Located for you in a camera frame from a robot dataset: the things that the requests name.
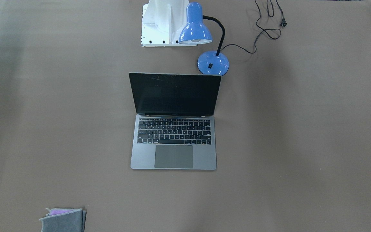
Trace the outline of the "blue desk lamp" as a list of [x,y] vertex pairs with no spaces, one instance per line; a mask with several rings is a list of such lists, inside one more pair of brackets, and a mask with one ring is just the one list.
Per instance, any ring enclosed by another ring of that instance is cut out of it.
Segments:
[[197,67],[205,75],[225,75],[229,70],[229,60],[221,53],[222,44],[225,38],[225,28],[222,23],[210,16],[202,13],[202,6],[198,2],[191,2],[186,7],[186,24],[179,36],[179,44],[209,44],[213,41],[203,20],[216,22],[221,28],[222,34],[215,51],[202,53],[197,59]]

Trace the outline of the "folded grey cloth stack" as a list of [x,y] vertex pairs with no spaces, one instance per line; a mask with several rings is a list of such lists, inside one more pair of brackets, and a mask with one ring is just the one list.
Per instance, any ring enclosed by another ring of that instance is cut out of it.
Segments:
[[47,208],[39,219],[41,232],[84,232],[86,211],[82,208]]

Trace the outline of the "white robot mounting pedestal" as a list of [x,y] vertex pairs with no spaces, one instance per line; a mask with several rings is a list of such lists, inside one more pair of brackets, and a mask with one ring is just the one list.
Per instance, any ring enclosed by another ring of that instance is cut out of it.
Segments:
[[150,0],[142,10],[141,46],[187,47],[180,44],[181,31],[186,26],[188,0]]

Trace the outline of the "grey laptop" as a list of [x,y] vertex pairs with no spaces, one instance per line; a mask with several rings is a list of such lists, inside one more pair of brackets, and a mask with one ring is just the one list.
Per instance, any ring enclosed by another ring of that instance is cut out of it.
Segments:
[[216,170],[214,112],[222,77],[130,72],[134,170]]

